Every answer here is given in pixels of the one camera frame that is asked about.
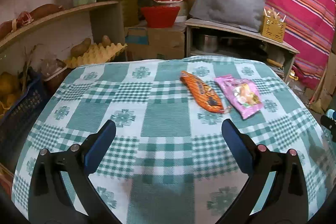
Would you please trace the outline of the broom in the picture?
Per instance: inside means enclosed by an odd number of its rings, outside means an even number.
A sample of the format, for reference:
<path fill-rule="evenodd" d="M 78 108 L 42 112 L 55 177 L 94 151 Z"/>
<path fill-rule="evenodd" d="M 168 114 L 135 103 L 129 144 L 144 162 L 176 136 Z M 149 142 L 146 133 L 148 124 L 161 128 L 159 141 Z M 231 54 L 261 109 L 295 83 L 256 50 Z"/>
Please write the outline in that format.
<path fill-rule="evenodd" d="M 312 110 L 312 111 L 314 111 L 315 113 L 318 113 L 318 114 L 323 113 L 322 106 L 321 106 L 321 100 L 318 98 L 318 96 L 320 94 L 321 89 L 323 89 L 322 86 L 323 86 L 323 83 L 324 83 L 326 72 L 327 72 L 327 67 L 324 69 L 323 75 L 320 79 L 320 82 L 317 85 L 317 87 L 316 87 L 316 89 L 313 93 L 313 96 L 311 97 L 311 99 L 309 101 L 309 110 Z"/>

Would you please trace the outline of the dark blue plastic crate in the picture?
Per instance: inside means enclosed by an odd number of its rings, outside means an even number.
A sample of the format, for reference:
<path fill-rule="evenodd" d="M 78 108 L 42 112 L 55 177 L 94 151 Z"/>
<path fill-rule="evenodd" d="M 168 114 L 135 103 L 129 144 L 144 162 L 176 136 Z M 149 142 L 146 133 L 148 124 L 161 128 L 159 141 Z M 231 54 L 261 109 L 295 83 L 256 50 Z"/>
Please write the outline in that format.
<path fill-rule="evenodd" d="M 47 103 L 42 77 L 33 73 L 23 96 L 1 118 L 1 158 L 11 157 Z"/>

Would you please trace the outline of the pink snack packet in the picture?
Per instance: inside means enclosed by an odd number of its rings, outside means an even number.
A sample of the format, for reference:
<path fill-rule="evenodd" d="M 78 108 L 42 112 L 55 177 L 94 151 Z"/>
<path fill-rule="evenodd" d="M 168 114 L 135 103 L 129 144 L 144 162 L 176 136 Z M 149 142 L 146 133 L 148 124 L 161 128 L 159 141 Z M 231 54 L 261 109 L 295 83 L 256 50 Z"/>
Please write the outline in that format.
<path fill-rule="evenodd" d="M 214 79 L 230 104 L 240 113 L 243 120 L 251 117 L 263 107 L 259 90 L 248 79 L 236 79 L 231 75 Z"/>

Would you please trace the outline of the yellow utensil holder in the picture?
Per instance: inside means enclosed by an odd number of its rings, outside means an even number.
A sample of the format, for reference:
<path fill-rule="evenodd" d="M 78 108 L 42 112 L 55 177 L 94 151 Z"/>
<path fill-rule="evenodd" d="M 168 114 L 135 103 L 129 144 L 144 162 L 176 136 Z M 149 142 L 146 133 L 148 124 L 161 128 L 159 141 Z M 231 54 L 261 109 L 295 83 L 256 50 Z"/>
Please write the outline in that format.
<path fill-rule="evenodd" d="M 276 12 L 274 8 L 266 9 L 264 7 L 260 34 L 268 39 L 282 43 L 286 30 L 285 20 L 286 15 Z"/>

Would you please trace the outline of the green checkered tablecloth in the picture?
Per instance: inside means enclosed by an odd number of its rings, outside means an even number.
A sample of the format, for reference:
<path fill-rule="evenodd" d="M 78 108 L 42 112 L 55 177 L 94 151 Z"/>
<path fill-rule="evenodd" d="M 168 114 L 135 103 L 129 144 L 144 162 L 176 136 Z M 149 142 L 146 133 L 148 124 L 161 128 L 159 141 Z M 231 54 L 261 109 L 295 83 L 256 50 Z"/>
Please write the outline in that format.
<path fill-rule="evenodd" d="M 263 107 L 243 119 L 201 108 L 181 71 L 210 85 L 216 77 L 256 84 Z M 87 65 L 72 71 L 33 125 L 14 173 L 11 199 L 28 214 L 29 187 L 41 149 L 67 150 L 112 120 L 116 137 L 90 180 L 123 223 L 215 223 L 247 180 L 221 134 L 225 119 L 271 151 L 298 152 L 314 215 L 333 188 L 335 153 L 294 92 L 258 61 L 217 56 Z"/>

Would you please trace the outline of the orange snack wrapper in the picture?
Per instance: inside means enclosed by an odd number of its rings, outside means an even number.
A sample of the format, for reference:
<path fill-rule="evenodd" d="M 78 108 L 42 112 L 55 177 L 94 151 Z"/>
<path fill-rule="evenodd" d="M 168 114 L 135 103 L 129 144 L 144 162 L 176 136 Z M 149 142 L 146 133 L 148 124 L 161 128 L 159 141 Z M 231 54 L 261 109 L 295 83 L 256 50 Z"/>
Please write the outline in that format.
<path fill-rule="evenodd" d="M 181 71 L 180 80 L 187 86 L 196 103 L 211 113 L 227 114 L 231 106 L 224 107 L 216 91 L 199 77 Z"/>

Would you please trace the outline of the low wooden shelf unit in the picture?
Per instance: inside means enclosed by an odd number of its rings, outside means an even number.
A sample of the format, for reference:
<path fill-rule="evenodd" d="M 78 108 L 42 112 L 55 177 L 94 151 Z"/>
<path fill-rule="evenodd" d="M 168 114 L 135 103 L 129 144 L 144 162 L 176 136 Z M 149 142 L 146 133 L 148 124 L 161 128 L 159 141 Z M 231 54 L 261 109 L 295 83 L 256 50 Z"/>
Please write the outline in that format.
<path fill-rule="evenodd" d="M 187 57 L 215 55 L 261 61 L 285 82 L 289 81 L 299 51 L 288 43 L 200 19 L 189 19 L 185 25 Z"/>

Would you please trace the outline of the brown potato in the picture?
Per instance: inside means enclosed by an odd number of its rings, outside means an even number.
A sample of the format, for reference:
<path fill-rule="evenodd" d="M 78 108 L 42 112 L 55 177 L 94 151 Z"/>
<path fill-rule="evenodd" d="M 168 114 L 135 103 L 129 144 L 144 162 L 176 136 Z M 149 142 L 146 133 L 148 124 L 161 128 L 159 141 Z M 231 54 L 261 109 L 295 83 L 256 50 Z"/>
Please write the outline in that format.
<path fill-rule="evenodd" d="M 85 38 L 80 44 L 71 48 L 71 57 L 82 56 L 90 47 L 91 39 Z"/>

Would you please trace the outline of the yellow egg tray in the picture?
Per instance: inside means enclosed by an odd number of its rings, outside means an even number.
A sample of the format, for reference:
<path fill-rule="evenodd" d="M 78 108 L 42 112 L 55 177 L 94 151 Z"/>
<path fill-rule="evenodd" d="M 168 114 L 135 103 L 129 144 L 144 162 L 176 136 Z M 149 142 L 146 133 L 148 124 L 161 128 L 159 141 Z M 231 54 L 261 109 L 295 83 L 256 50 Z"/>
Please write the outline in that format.
<path fill-rule="evenodd" d="M 127 44 L 114 44 L 106 48 L 100 44 L 92 44 L 89 49 L 79 57 L 69 57 L 64 62 L 70 69 L 75 69 L 83 65 L 102 64 L 113 61 L 117 56 L 123 53 L 127 48 Z"/>

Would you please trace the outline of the grey fabric cover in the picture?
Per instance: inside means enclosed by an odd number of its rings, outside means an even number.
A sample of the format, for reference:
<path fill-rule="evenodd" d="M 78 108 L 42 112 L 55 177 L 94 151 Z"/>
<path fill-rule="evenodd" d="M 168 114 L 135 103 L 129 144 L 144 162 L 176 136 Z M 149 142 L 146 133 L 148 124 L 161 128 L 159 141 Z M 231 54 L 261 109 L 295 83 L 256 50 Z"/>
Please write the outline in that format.
<path fill-rule="evenodd" d="M 195 0 L 192 18 L 259 32 L 265 0 Z"/>

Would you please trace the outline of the cardboard box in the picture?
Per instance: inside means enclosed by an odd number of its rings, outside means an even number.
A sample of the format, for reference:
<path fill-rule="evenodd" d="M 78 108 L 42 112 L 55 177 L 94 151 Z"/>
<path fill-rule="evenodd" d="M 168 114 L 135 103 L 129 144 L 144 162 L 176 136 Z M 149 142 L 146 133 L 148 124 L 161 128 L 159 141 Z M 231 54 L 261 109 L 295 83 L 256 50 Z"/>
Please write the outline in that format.
<path fill-rule="evenodd" d="M 186 26 L 172 28 L 124 28 L 127 55 L 132 61 L 146 59 L 183 59 L 185 57 Z"/>

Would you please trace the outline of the red plastic basket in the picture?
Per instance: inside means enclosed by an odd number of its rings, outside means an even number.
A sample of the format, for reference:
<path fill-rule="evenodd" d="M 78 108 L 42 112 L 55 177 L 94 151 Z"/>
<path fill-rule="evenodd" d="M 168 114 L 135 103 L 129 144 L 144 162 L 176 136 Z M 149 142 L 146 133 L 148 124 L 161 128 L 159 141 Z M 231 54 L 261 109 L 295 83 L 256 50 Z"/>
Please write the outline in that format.
<path fill-rule="evenodd" d="M 151 6 L 142 7 L 141 12 L 149 28 L 170 28 L 174 25 L 180 7 Z"/>

